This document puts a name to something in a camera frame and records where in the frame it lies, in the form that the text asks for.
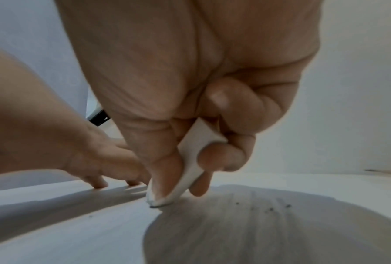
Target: hand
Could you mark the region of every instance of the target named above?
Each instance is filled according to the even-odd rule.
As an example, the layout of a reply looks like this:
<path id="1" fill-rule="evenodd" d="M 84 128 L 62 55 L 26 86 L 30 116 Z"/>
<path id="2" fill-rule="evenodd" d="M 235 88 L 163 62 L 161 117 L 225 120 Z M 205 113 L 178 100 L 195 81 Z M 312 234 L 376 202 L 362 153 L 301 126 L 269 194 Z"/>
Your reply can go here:
<path id="1" fill-rule="evenodd" d="M 60 169 L 94 188 L 101 175 L 148 183 L 123 140 L 110 139 L 61 101 L 31 71 L 0 51 L 0 174 Z"/>
<path id="2" fill-rule="evenodd" d="M 249 159 L 288 110 L 319 48 L 320 0 L 56 1 L 83 72 L 160 196 L 182 173 L 177 143 L 205 117 L 229 139 L 199 155 L 212 173 Z"/>

